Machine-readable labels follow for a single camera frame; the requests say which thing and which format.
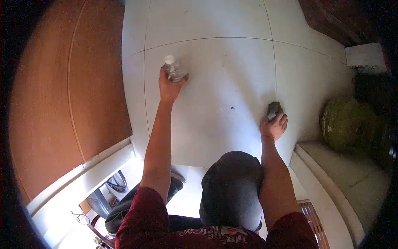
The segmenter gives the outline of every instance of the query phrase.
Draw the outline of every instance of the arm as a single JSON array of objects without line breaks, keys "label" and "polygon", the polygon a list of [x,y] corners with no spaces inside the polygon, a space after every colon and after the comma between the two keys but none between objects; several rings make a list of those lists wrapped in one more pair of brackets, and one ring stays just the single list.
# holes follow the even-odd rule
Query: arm
[{"label": "arm", "polygon": [[259,200],[264,212],[268,233],[275,222],[283,216],[301,212],[293,190],[289,170],[278,154],[275,141],[287,129],[287,115],[279,114],[272,122],[268,119],[262,123],[261,165],[264,167],[264,180]]},{"label": "arm", "polygon": [[163,67],[160,69],[160,103],[145,153],[144,173],[140,187],[152,188],[160,194],[164,203],[167,201],[167,194],[170,187],[172,165],[172,107],[181,88],[187,83],[187,79],[188,75],[180,82],[174,83],[168,79],[166,70]]}]

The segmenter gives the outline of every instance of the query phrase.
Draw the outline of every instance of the sponge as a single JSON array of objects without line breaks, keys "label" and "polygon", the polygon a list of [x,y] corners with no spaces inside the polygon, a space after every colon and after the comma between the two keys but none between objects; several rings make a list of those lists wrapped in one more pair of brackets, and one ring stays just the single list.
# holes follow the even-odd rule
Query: sponge
[{"label": "sponge", "polygon": [[272,121],[275,119],[275,117],[279,114],[283,113],[283,109],[281,107],[281,103],[278,102],[272,102],[268,105],[268,112],[267,112],[267,117],[269,121]]}]

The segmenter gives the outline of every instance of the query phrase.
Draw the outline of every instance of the bottle cap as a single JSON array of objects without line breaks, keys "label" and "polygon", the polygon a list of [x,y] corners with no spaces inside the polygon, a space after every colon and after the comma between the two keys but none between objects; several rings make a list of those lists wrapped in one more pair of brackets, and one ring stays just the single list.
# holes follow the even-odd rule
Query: bottle cap
[{"label": "bottle cap", "polygon": [[173,55],[166,55],[164,58],[164,62],[166,64],[173,64],[176,61]]}]

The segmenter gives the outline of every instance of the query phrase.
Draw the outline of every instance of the cable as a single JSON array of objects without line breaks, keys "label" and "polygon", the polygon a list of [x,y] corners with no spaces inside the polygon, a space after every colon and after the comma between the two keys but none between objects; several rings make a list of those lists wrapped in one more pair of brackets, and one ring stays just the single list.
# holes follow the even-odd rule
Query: cable
[{"label": "cable", "polygon": [[[71,213],[73,214],[73,215],[77,215],[77,216],[75,216],[75,219],[80,223],[80,224],[82,224],[82,225],[89,225],[90,224],[90,218],[87,216],[87,215],[85,215],[85,214],[75,214],[74,212],[72,212],[71,211]],[[88,219],[88,223],[87,224],[83,224],[82,222],[80,222],[80,219],[79,219],[79,216],[80,215],[83,215],[83,216],[85,216],[87,219]]]}]

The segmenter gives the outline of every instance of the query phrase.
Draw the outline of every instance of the brown door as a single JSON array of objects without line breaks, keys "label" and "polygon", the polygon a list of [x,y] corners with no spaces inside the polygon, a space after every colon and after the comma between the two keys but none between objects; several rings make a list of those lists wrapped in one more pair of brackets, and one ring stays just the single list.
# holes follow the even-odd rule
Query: brown door
[{"label": "brown door", "polygon": [[131,135],[121,73],[123,12],[116,1],[56,1],[30,37],[9,123],[25,204]]}]

